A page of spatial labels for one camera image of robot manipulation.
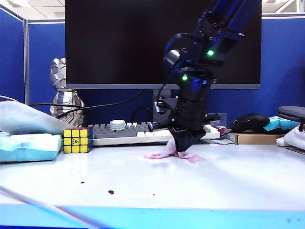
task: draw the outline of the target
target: white round object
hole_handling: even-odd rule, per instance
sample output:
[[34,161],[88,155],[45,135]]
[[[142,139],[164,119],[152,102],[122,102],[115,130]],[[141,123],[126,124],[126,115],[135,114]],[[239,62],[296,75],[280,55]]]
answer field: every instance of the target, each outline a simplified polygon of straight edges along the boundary
[[126,123],[124,120],[112,120],[110,122],[110,129],[111,130],[123,130],[126,127]]

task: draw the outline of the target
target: figurine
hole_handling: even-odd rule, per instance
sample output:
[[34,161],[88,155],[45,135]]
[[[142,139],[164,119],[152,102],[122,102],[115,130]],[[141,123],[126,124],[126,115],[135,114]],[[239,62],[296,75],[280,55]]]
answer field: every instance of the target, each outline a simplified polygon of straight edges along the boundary
[[[66,58],[61,58],[60,60],[55,58],[52,61],[50,69],[50,83],[57,91],[53,100],[54,104],[77,105],[81,107],[85,106],[76,90],[66,88]],[[72,109],[75,108],[66,106],[51,106],[50,112],[53,117],[57,117],[60,114]],[[66,123],[72,124],[75,127],[79,127],[82,125],[84,119],[83,110],[68,113],[60,119]]]

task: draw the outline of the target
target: keyboard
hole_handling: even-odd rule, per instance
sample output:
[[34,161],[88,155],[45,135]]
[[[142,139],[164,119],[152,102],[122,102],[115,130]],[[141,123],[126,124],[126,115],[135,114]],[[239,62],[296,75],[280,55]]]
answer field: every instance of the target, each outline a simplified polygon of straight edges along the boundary
[[[89,127],[93,127],[94,146],[167,142],[173,138],[167,129],[149,132],[146,123],[127,123],[126,128],[120,131],[111,130],[109,124],[89,125]],[[201,139],[220,138],[218,129],[211,125],[205,125],[203,128],[206,135]]]

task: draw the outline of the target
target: rubik's cube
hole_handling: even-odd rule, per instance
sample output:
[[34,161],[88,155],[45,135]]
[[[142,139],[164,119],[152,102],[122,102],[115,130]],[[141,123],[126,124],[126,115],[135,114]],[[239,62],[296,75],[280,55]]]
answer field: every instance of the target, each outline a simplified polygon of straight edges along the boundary
[[88,153],[92,147],[92,127],[75,127],[63,130],[64,153]]

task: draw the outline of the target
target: green led light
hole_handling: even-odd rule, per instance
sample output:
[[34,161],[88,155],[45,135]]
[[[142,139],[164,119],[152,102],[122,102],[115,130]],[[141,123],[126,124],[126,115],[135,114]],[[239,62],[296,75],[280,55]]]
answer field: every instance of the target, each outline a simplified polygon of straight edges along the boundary
[[186,81],[187,79],[188,79],[187,74],[184,74],[183,77],[182,77],[182,80]]
[[209,50],[209,51],[207,52],[207,55],[208,55],[208,56],[213,56],[213,55],[214,55],[214,51],[213,51],[213,50]]

